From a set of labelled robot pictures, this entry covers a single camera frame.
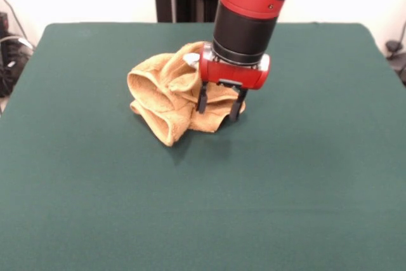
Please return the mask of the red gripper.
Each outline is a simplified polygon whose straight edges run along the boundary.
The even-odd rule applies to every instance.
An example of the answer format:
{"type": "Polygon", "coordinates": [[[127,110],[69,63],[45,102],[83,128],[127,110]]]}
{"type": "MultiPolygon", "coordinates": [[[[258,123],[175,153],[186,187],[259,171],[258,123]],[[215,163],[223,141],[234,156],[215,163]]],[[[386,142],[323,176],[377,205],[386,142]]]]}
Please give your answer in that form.
{"type": "Polygon", "coordinates": [[[234,101],[229,118],[236,122],[247,96],[247,89],[260,89],[271,70],[271,58],[265,54],[259,63],[253,66],[234,65],[216,58],[211,43],[204,43],[200,51],[199,72],[202,85],[199,91],[196,111],[203,114],[207,105],[207,85],[209,83],[236,86],[238,97],[234,101]]]}

